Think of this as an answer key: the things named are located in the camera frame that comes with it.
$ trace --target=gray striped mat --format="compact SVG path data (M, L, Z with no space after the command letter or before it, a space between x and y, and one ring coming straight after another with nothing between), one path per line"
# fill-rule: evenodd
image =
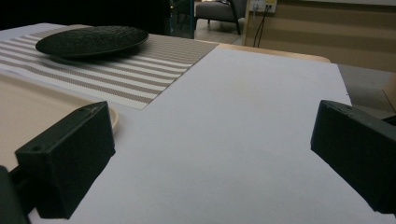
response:
M0 68L67 90L143 109L218 44L149 35L143 44L111 58L54 59L35 49L41 38L86 27L66 26L0 42Z

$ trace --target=wall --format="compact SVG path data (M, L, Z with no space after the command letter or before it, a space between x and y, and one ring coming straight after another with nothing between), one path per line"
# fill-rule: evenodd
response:
M252 47L262 13L255 22L247 14L243 45ZM265 19L260 48L396 72L396 7L278 0L276 13Z
M395 0L304 0L304 1L396 6Z

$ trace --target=power socket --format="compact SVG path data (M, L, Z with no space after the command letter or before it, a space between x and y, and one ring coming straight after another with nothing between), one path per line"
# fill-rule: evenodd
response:
M263 7L265 6L271 6L270 9L268 10L269 13L275 13L276 9L276 0L262 0L263 1Z
M266 6L271 6L269 13L275 13L276 0L250 0L250 11L264 12Z
M263 0L250 0L250 11L263 12L264 1Z

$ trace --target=black round tray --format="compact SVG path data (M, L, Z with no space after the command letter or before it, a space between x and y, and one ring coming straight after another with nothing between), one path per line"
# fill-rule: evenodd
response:
M95 26L63 31L39 40L35 48L62 58L82 58L129 49L145 42L149 33L129 26Z

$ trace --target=chair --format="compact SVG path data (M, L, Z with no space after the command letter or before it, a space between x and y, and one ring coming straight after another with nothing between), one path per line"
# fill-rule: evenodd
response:
M198 3L195 7L194 30L199 19L213 21L227 21L236 24L236 30L241 35L239 19L245 18L247 0L223 0Z

